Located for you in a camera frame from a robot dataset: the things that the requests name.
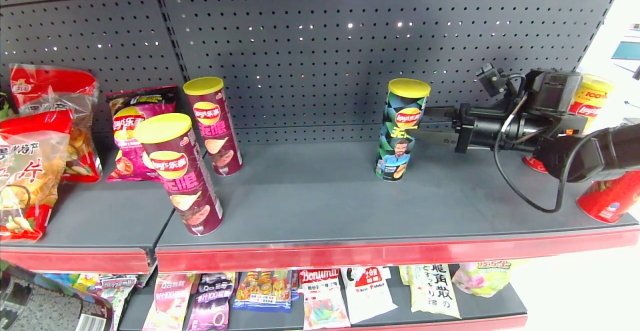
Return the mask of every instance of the gray shelf surface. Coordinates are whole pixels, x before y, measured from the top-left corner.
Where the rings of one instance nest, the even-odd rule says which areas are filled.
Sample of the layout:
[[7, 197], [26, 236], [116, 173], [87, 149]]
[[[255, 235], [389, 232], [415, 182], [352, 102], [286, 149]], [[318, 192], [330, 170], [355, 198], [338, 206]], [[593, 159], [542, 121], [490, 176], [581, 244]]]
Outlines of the gray shelf surface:
[[3, 243], [3, 251], [62, 252], [122, 248], [153, 249], [173, 205], [161, 183], [107, 182], [115, 152], [100, 158], [103, 176], [97, 183], [64, 183], [45, 235], [35, 243]]
[[[574, 200], [587, 183], [567, 185], [562, 210], [544, 214], [509, 189], [490, 151], [460, 155], [416, 146], [404, 178], [386, 182], [374, 174], [375, 142], [243, 142], [243, 169], [226, 178], [214, 176], [222, 226], [194, 237], [174, 215], [157, 251], [511, 239], [638, 225], [630, 215], [617, 224], [585, 215]], [[505, 172], [531, 199], [551, 206], [557, 181], [528, 168], [522, 156], [501, 152]]]
[[[458, 319], [446, 315], [429, 312], [411, 312], [411, 292], [409, 287], [402, 284], [397, 267], [391, 267], [391, 279], [387, 280], [393, 303], [398, 306], [393, 311], [378, 315], [371, 319], [354, 324], [353, 327], [375, 327], [388, 325], [427, 324], [436, 322], [455, 322]], [[451, 275], [457, 265], [451, 265]], [[153, 302], [153, 285], [155, 278], [149, 281], [149, 286], [138, 290], [128, 306], [119, 325], [120, 331], [140, 331], [147, 317], [147, 312]], [[466, 294], [456, 286], [455, 292], [460, 317], [462, 320], [480, 320], [500, 317], [526, 315], [527, 309], [509, 284], [493, 297], [484, 298]], [[253, 312], [233, 310], [229, 313], [229, 331], [285, 331], [301, 330], [304, 320], [302, 299], [292, 302], [291, 313], [283, 312]]]

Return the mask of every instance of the green chip can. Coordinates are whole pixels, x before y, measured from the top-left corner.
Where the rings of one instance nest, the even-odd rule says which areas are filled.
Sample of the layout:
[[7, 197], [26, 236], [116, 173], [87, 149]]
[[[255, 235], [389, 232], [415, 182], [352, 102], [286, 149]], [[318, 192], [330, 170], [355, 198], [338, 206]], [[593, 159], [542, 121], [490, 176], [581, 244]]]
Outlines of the green chip can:
[[399, 181], [407, 170], [415, 140], [408, 129], [417, 129], [432, 88], [411, 78], [389, 82], [386, 108], [382, 115], [375, 174], [384, 181]]

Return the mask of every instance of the pegboard wall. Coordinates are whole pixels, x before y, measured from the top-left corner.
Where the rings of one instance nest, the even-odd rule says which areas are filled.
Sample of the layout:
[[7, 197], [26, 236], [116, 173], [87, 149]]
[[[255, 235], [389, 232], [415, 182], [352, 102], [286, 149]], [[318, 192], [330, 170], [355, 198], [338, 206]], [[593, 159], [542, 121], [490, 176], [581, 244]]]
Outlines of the pegboard wall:
[[574, 69], [613, 1], [0, 0], [0, 78], [89, 70], [106, 138], [104, 94], [220, 76], [241, 142], [370, 140], [391, 79], [430, 83], [428, 106], [491, 103], [478, 67]]

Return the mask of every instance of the yellow can lid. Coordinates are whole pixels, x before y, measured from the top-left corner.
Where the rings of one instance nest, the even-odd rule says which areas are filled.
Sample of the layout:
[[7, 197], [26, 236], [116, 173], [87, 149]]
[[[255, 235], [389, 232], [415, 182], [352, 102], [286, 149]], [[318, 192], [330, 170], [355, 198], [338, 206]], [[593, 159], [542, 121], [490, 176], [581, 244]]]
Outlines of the yellow can lid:
[[607, 80], [606, 78], [602, 78], [596, 75], [590, 75], [588, 73], [585, 73], [582, 76], [582, 85], [583, 87], [586, 87], [592, 90], [607, 92], [607, 93], [612, 92], [616, 88], [615, 85], [611, 83], [611, 81]]
[[165, 113], [138, 123], [133, 137], [140, 144], [160, 144], [181, 137], [192, 128], [192, 119], [184, 113]]
[[203, 96], [222, 90], [224, 81], [219, 77], [200, 77], [187, 81], [182, 87], [184, 93], [192, 96]]
[[413, 80], [412, 78], [396, 78], [389, 81], [389, 91], [400, 97], [409, 97], [411, 99], [422, 99], [429, 96], [432, 87], [429, 83]]

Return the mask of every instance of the store shelf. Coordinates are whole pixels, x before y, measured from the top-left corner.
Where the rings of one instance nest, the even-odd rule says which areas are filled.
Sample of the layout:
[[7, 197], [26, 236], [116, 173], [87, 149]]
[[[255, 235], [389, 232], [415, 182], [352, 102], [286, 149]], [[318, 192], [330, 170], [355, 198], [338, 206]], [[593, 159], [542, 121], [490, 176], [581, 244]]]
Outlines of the store shelf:
[[[360, 331], [493, 331], [523, 327], [527, 322], [527, 309], [511, 285], [507, 285], [490, 298], [466, 294], [454, 286], [455, 298], [462, 317], [462, 319], [456, 319], [428, 312], [411, 312], [411, 292], [409, 287], [400, 281], [397, 267], [391, 267], [391, 279], [388, 284], [393, 303], [398, 308], [359, 322], [353, 325], [353, 328]], [[146, 287], [131, 297], [119, 327], [120, 331], [142, 329], [153, 301], [153, 291], [153, 287]], [[303, 303], [299, 299], [292, 303], [291, 313], [231, 309], [228, 331], [301, 330], [303, 321]]]
[[35, 272], [148, 274], [173, 205], [160, 183], [105, 181], [114, 154], [101, 160], [102, 180], [61, 185], [45, 235], [3, 243], [3, 260]]
[[[374, 142], [240, 145], [244, 168], [214, 184], [222, 226], [195, 237], [173, 215], [156, 247], [162, 273], [255, 268], [411, 265], [537, 258], [635, 245], [630, 215], [603, 224], [567, 186], [556, 214], [526, 205], [486, 150], [455, 154], [418, 144], [402, 181], [376, 178]], [[535, 201], [551, 205], [557, 181], [500, 154]]]

